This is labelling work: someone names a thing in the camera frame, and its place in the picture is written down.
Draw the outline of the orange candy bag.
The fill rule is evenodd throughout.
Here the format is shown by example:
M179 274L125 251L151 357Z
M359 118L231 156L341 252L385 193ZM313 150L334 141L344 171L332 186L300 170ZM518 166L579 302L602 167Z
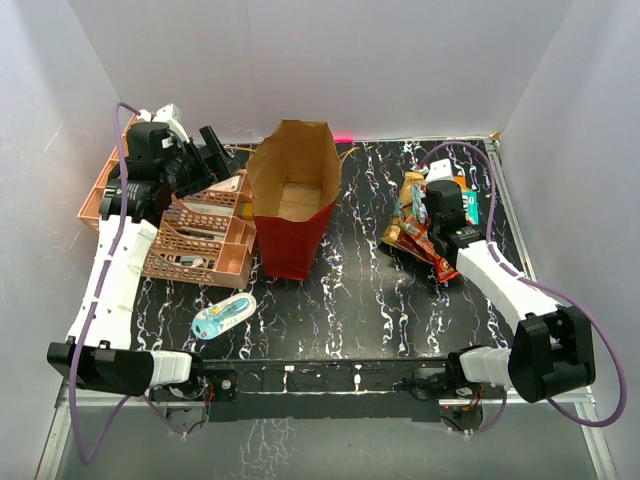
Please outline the orange candy bag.
M401 227L421 248L431 248L433 246L428 236L428 227L420 223L415 217L407 217L401 223Z

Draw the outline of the red doritos chip bag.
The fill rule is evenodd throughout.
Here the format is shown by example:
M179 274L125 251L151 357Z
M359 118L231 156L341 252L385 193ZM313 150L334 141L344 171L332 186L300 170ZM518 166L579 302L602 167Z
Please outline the red doritos chip bag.
M381 241L390 247L413 255L416 259L434 263L434 260L421 248L400 226L396 218L392 218L386 227Z

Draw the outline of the green white candy box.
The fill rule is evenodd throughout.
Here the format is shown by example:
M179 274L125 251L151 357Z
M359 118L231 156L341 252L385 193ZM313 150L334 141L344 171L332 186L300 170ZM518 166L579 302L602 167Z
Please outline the green white candy box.
M478 225L479 213L477 193L475 191L463 191L462 201L466 220L473 225Z

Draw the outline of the gold teal kettle chips bag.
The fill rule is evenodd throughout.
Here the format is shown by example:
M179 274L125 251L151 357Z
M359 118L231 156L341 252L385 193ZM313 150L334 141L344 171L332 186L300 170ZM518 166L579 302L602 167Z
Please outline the gold teal kettle chips bag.
M413 187L424 187L425 176L420 172L405 172L403 184L394 205L391 220L386 227L381 241L394 246L402 231L402 224L413 214Z

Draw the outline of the red skittles candy bag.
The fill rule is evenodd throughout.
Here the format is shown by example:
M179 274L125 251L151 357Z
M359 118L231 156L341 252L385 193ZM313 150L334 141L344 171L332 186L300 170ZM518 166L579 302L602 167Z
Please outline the red skittles candy bag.
M440 283L447 282L458 276L456 269L444 257L436 254L434 261L436 277Z

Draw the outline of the red brown paper bag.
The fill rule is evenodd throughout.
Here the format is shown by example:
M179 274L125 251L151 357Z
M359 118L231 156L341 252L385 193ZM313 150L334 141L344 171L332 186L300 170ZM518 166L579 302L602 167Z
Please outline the red brown paper bag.
M343 160L326 122L283 120L246 164L264 273L304 281L341 190Z

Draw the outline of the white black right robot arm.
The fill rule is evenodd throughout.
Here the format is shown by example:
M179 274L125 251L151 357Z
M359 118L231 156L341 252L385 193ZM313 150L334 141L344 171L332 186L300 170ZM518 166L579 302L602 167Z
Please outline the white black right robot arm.
M479 226L466 219L455 181L428 182L423 203L436 252L482 292L514 332L509 348L472 346L450 354L447 388L466 397L481 383L493 384L535 403L591 385L596 369L587 316L528 285L507 260L493 258Z

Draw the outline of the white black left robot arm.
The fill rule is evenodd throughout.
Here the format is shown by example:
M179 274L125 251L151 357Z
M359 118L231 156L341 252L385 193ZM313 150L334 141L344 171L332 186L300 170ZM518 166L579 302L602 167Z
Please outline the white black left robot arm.
M229 155L210 126L203 145L182 140L166 121L139 121L121 137L119 162L99 205L99 238L86 292L63 342L48 363L70 387L125 396L172 385L194 399L207 376L189 353L134 351L131 316L144 263L172 201L199 193L231 173Z

